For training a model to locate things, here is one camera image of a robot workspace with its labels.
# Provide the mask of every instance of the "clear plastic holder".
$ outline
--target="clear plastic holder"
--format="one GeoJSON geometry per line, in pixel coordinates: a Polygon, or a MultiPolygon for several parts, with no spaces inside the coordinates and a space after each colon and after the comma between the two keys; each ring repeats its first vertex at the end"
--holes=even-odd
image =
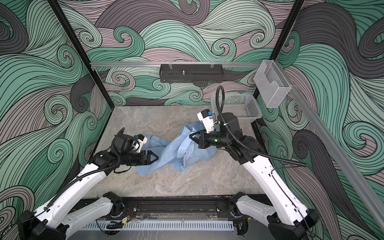
{"type": "Polygon", "coordinates": [[[278,108],[291,90],[283,66],[274,60],[263,60],[254,81],[267,108],[278,108]]]}

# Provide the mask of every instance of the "wave pattern wallpaper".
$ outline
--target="wave pattern wallpaper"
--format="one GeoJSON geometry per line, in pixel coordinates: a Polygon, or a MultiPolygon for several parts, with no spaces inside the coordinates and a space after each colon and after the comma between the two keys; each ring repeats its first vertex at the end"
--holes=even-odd
{"type": "MultiPolygon", "coordinates": [[[[293,85],[384,200],[384,1],[326,0],[302,9],[279,54],[293,85]]],[[[271,155],[309,168],[278,170],[321,215],[314,239],[384,239],[375,220],[289,95],[258,126],[271,155]]],[[[281,163],[274,162],[275,167],[281,163]]]]}
{"type": "MultiPolygon", "coordinates": [[[[91,61],[269,59],[292,0],[60,0],[91,61]]],[[[312,5],[321,0],[311,0],[312,5]]],[[[161,83],[159,68],[98,68],[115,105],[205,105],[217,83],[161,83]]],[[[225,69],[226,92],[253,93],[255,69],[225,69]]]]}
{"type": "Polygon", "coordinates": [[[110,108],[46,0],[0,3],[0,231],[86,164],[110,108]]]}

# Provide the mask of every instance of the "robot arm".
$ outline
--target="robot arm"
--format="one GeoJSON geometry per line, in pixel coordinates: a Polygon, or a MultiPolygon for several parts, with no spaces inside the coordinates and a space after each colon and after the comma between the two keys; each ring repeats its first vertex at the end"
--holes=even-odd
{"type": "MultiPolygon", "coordinates": [[[[205,109],[198,116],[206,116],[212,113],[205,109]]],[[[199,148],[216,146],[223,149],[243,165],[260,184],[273,206],[268,206],[251,199],[244,193],[237,193],[231,200],[234,205],[235,215],[248,215],[268,226],[276,240],[301,239],[306,237],[306,231],[314,226],[319,218],[318,213],[300,202],[289,190],[279,174],[273,168],[267,157],[260,156],[255,152],[265,153],[263,147],[251,136],[243,136],[239,127],[237,117],[232,113],[222,113],[233,135],[226,131],[224,123],[219,122],[217,129],[212,130],[212,116],[206,116],[209,121],[202,120],[209,132],[202,130],[192,133],[189,137],[195,141],[199,148]],[[237,137],[241,143],[251,147],[244,148],[234,141],[237,137]]]]}
{"type": "Polygon", "coordinates": [[[25,211],[18,218],[19,236],[26,239],[68,239],[86,224],[102,216],[121,217],[123,214],[122,198],[109,192],[93,204],[68,213],[75,204],[99,181],[103,180],[121,164],[127,166],[149,165],[159,159],[151,151],[142,151],[147,138],[143,135],[116,135],[114,151],[101,151],[95,154],[65,190],[59,191],[51,200],[38,207],[34,212],[25,211]]]}

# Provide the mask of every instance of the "red wire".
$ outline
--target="red wire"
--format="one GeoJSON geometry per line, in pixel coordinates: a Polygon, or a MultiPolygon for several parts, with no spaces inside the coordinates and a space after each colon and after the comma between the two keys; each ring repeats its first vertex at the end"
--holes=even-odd
{"type": "Polygon", "coordinates": [[[129,209],[125,209],[125,210],[128,210],[128,211],[130,212],[130,214],[131,214],[131,217],[133,216],[133,214],[132,214],[131,210],[129,210],[129,209]]]}

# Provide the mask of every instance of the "black cable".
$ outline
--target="black cable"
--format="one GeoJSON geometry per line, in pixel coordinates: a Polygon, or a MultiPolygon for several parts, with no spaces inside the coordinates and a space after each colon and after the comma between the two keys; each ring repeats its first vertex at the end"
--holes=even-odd
{"type": "Polygon", "coordinates": [[[251,217],[247,217],[247,218],[245,218],[245,219],[243,219],[243,220],[240,220],[240,221],[238,221],[238,222],[233,222],[234,224],[238,224],[238,223],[241,223],[241,222],[245,222],[245,221],[249,221],[249,219],[250,219],[251,217]]]}
{"type": "Polygon", "coordinates": [[[122,228],[124,226],[124,223],[122,223],[122,222],[115,222],[115,221],[113,221],[111,223],[113,223],[113,224],[112,225],[107,225],[107,229],[109,229],[109,230],[120,229],[120,228],[122,228]]]}
{"type": "Polygon", "coordinates": [[[120,172],[116,172],[116,169],[114,169],[113,172],[116,173],[116,174],[120,174],[120,173],[128,172],[128,171],[131,169],[131,167],[132,167],[132,166],[130,166],[127,170],[120,171],[120,172]]]}
{"type": "MultiPolygon", "coordinates": [[[[280,186],[280,184],[276,181],[275,177],[272,175],[272,171],[271,171],[271,176],[273,177],[273,179],[275,180],[276,184],[279,186],[279,188],[281,189],[281,191],[285,194],[285,196],[288,198],[289,201],[291,201],[292,205],[297,208],[297,206],[295,205],[295,203],[288,197],[288,195],[284,192],[283,188],[280,186]]],[[[310,231],[310,228],[308,226],[308,223],[307,221],[305,220],[304,216],[301,214],[300,210],[298,210],[299,214],[301,215],[301,217],[303,218],[304,222],[305,222],[305,225],[307,225],[307,231],[309,232],[310,234],[310,237],[312,238],[313,240],[313,235],[312,235],[312,232],[310,231]]]]}
{"type": "Polygon", "coordinates": [[[275,171],[275,170],[277,170],[277,169],[293,168],[293,167],[304,167],[304,166],[291,166],[291,167],[278,167],[278,168],[274,168],[274,169],[272,169],[272,171],[271,171],[271,175],[272,175],[273,171],[275,171]]]}
{"type": "Polygon", "coordinates": [[[263,157],[267,157],[267,158],[270,158],[270,159],[274,159],[274,160],[277,160],[277,161],[280,161],[280,162],[288,162],[288,163],[291,163],[291,164],[294,164],[294,165],[298,165],[298,166],[303,166],[303,167],[306,167],[307,165],[302,163],[302,162],[298,162],[298,161],[292,161],[292,160],[289,160],[289,159],[284,159],[284,158],[280,158],[280,157],[274,157],[274,156],[271,156],[271,155],[268,155],[268,154],[265,154],[265,153],[262,153],[262,152],[258,152],[258,151],[255,151],[251,148],[249,148],[248,146],[246,146],[244,143],[242,143],[240,141],[240,139],[238,139],[234,134],[233,132],[231,131],[231,128],[229,127],[228,123],[225,121],[224,117],[223,117],[223,113],[221,111],[221,107],[219,105],[219,102],[218,102],[218,95],[219,95],[219,92],[222,92],[222,96],[223,96],[223,101],[224,102],[224,97],[225,97],[225,94],[224,94],[224,88],[223,86],[218,86],[217,89],[216,89],[216,108],[217,108],[217,111],[218,111],[218,114],[219,114],[219,117],[220,117],[220,121],[223,122],[223,125],[225,126],[225,128],[227,129],[227,132],[232,136],[232,138],[239,144],[241,145],[242,147],[244,147],[245,149],[247,149],[248,151],[251,151],[251,152],[254,152],[260,156],[263,156],[263,157]]]}
{"type": "Polygon", "coordinates": [[[22,222],[16,222],[16,223],[14,223],[14,224],[11,224],[11,225],[7,226],[7,227],[1,232],[1,234],[0,234],[0,240],[3,239],[3,232],[5,232],[9,227],[13,227],[13,226],[15,226],[15,225],[18,224],[18,223],[27,222],[27,221],[29,221],[29,220],[32,220],[32,219],[34,219],[34,218],[37,218],[37,217],[40,216],[41,214],[45,213],[45,212],[47,211],[47,209],[48,209],[48,208],[44,209],[44,211],[42,211],[42,212],[39,213],[38,215],[36,215],[36,216],[34,216],[34,217],[32,217],[32,218],[29,218],[29,219],[27,219],[27,220],[25,220],[25,221],[22,221],[22,222]]]}
{"type": "Polygon", "coordinates": [[[97,227],[100,229],[100,231],[102,231],[105,235],[107,235],[107,237],[109,237],[109,234],[106,233],[103,229],[101,229],[101,227],[99,226],[99,223],[97,222],[97,219],[96,219],[96,224],[97,224],[97,227]]]}
{"type": "MultiPolygon", "coordinates": [[[[117,135],[119,135],[119,133],[121,134],[122,132],[124,131],[124,128],[122,128],[117,135]]],[[[96,169],[96,170],[93,170],[91,172],[87,172],[81,176],[77,176],[75,179],[73,179],[72,181],[70,181],[67,185],[65,185],[59,192],[57,192],[53,198],[49,201],[48,205],[46,208],[49,208],[53,205],[53,203],[57,200],[57,198],[63,194],[63,192],[65,192],[65,190],[67,190],[70,186],[72,186],[73,184],[75,184],[76,182],[78,182],[80,179],[83,179],[89,175],[92,175],[92,174],[95,174],[95,173],[98,173],[98,172],[103,172],[103,171],[106,171],[106,170],[110,170],[110,169],[115,169],[117,166],[120,165],[121,163],[121,157],[120,157],[120,154],[118,153],[118,151],[116,150],[116,147],[115,147],[115,141],[116,141],[116,136],[114,137],[114,139],[112,140],[112,144],[111,144],[111,150],[112,152],[117,156],[118,158],[118,161],[116,162],[115,165],[113,166],[109,166],[109,167],[105,167],[105,168],[102,168],[102,169],[96,169]]]]}

